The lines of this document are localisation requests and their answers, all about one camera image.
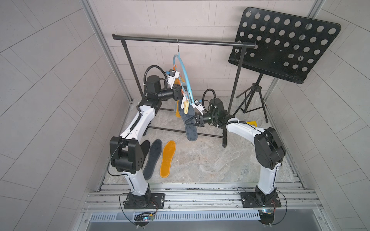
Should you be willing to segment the blue multi-clip hanger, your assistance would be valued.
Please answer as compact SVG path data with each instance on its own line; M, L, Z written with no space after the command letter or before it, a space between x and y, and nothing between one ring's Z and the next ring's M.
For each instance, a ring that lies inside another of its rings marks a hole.
M178 54L174 55L173 57L173 64L175 65L176 63L176 59L178 59L178 61L180 62L180 65L181 65L181 69L183 71L183 77L184 79L183 80L180 80L180 83L182 84L182 87L184 85L186 85L186 92L187 92L187 98L189 99L190 101L190 105L194 108L195 107L195 104L194 104L194 98L193 98L193 93L192 93L192 88L191 88L191 84L190 84L190 81L189 81L189 78L188 78L188 74L187 74L187 71L186 71L186 68L185 68L185 65L181 59L181 56L180 56L180 47L179 47L179 40L176 39L176 42L177 42L177 45L178 45Z

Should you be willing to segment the black garment rack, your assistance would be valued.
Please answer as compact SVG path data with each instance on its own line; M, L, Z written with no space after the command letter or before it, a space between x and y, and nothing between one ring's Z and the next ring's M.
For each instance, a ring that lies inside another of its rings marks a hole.
M130 40L130 41L147 41L147 42L168 42L168 43L176 43L177 44L176 39L147 38L147 37L130 37L130 36L115 35L115 34L113 34L112 37L113 37L114 40L120 40L121 41L122 46L123 46L123 48L125 50L127 59L128 59L128 61L130 63L132 72L133 72L134 77L135 77L136 80L138 80L138 77L136 75L136 70L135 70L135 67L133 65L133 62L132 62L132 59L131 59L131 55L130 55L129 50L128 50L127 41ZM251 42L237 43L237 42L220 42L220 41L204 41L204 40L188 40L188 39L185 39L185 40L179 39L179 44L180 43L183 43L183 44L195 44L195 45L230 46L230 47L240 48L241 49L241 57L240 57L240 61L238 63L238 68L241 68L242 67L242 62L243 62L243 59L244 59L246 50L248 48L254 48L255 45L256 45L255 43L251 43ZM149 70L151 70L152 68L158 69L161 73L162 73L162 71L164 71L160 66L158 66L158 65L155 64L155 65L149 66L146 69L146 72L149 72ZM183 87L182 87L182 84L181 83L179 83L179 85L181 86L181 92L187 90L186 85L184 85ZM144 91L145 91L145 85L144 85L144 83L143 83L143 85L139 85L138 88L141 91L141 95L143 96L144 95Z

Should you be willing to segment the black shoe insole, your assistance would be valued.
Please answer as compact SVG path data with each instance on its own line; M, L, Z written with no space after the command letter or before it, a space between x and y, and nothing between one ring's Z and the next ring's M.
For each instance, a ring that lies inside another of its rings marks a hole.
M145 140L145 141L142 142L142 144L140 146L141 146L141 149L143 151L143 160L145 161L146 156L147 156L147 154L150 150L150 141Z

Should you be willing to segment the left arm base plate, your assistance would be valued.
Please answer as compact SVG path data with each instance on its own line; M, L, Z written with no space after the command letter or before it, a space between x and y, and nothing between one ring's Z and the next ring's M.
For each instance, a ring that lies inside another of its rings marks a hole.
M164 193L151 193L137 196L129 193L124 201L125 209L163 209L165 201Z

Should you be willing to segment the dark grey shoe insole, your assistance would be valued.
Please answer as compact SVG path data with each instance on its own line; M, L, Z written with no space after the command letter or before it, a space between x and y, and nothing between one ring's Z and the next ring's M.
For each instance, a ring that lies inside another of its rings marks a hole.
M148 161L143 169L145 180L149 180L155 170L156 163L162 153L162 141L156 139L149 148Z

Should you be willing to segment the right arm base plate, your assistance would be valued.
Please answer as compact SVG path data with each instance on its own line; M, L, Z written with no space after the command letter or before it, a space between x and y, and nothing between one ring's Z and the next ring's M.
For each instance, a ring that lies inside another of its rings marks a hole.
M280 208L281 201L276 192L265 195L256 192L241 192L243 208Z

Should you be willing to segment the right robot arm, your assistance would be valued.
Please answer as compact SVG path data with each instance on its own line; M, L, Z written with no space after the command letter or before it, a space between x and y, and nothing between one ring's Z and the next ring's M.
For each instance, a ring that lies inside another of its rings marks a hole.
M209 102L209 109L204 108L203 102L195 100L191 102L187 91L182 91L183 98L178 103L178 110L184 121L187 139L195 141L198 138L197 127L203 127L206 123L213 125L223 131L237 134L255 147L256 159L261 165L259 182L255 189L255 200L264 206L269 200L275 198L276 175L281 167L286 150L274 128L262 129L237 119L229 114L223 106L223 102L214 97Z

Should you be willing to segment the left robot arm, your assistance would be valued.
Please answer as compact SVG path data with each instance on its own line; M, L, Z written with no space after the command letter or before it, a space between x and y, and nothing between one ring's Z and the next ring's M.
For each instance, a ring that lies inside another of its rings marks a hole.
M129 127L118 137L110 140L110 166L117 176L125 177L130 192L125 201L126 208L147 208L152 204L150 186L144 178L142 166L149 152L150 142L141 141L151 120L158 113L162 101L182 98L181 86L175 81L180 73L176 70L162 71L165 87L157 75L144 76L145 91L136 107L138 112Z

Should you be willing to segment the orange yellow shoe insole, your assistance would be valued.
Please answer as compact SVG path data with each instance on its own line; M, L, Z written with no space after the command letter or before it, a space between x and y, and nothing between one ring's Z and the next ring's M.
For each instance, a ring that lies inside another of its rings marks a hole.
M175 141L169 141L162 152L162 162L160 168L160 176L167 178L170 175L172 159L176 151Z

